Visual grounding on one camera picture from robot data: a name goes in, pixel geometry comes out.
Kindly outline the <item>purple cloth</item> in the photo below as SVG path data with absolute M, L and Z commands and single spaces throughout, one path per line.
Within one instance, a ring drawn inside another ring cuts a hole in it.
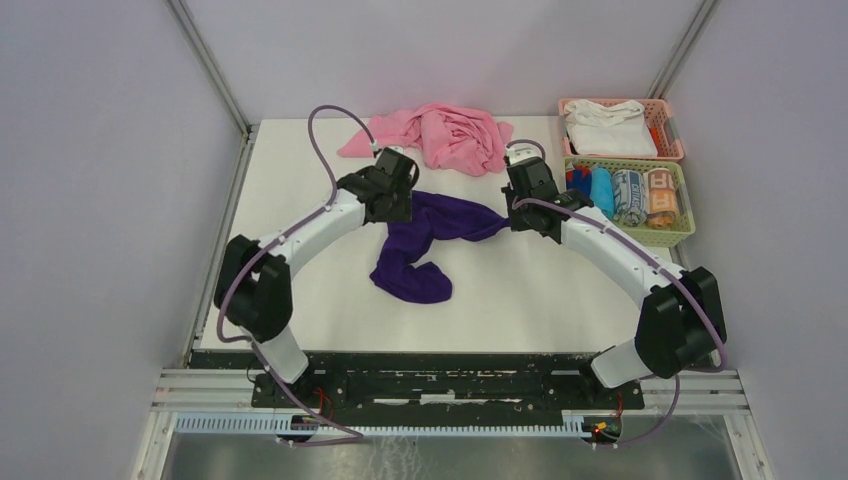
M 509 220 L 480 203 L 442 194 L 414 191 L 411 220 L 390 223 L 387 239 L 370 273 L 372 283 L 407 303 L 438 304 L 451 299 L 453 283 L 441 268 L 421 263 L 436 241 L 487 240 Z

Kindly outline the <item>red blue patterned towel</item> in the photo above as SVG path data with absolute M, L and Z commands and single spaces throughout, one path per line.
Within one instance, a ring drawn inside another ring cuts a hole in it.
M 565 186 L 567 190 L 577 190 L 589 197 L 592 191 L 592 171 L 584 166 L 574 166 L 565 173 Z

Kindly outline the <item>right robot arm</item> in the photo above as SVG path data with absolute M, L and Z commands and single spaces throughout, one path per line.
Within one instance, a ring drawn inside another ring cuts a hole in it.
M 585 405 L 602 408 L 628 382 L 669 379 L 712 353 L 726 355 L 720 292 L 710 271 L 687 270 L 649 251 L 587 196 L 559 190 L 544 159 L 508 154 L 504 163 L 508 183 L 502 192 L 511 230 L 534 231 L 579 253 L 640 309 L 632 339 L 581 366 L 577 392 Z

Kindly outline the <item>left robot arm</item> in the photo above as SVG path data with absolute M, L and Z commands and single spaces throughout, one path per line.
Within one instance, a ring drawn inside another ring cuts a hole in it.
M 313 397 L 306 354 L 289 323 L 292 281 L 315 256 L 369 223 L 408 222 L 420 170 L 395 148 L 377 152 L 374 164 L 336 181 L 329 198 L 290 227 L 258 239 L 238 235 L 225 250 L 213 303 L 220 321 L 237 326 L 278 380 L 278 396 L 293 407 Z

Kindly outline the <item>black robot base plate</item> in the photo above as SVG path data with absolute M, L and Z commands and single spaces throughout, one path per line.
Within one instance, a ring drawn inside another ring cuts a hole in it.
M 297 400 L 350 427 L 559 426 L 564 411 L 645 407 L 638 383 L 593 392 L 586 354 L 311 351 Z

